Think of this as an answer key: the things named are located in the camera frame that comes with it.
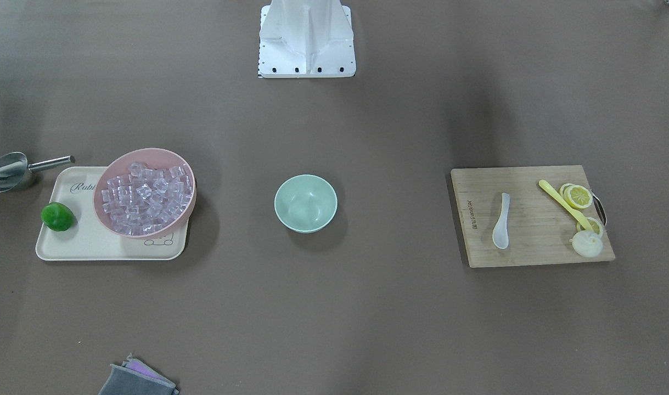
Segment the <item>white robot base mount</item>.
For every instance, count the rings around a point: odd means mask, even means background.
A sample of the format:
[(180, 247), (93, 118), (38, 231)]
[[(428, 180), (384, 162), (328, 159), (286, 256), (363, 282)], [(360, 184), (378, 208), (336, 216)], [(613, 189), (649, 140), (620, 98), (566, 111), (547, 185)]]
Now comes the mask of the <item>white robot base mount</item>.
[(271, 1), (260, 12), (259, 78), (356, 74), (351, 10), (339, 1)]

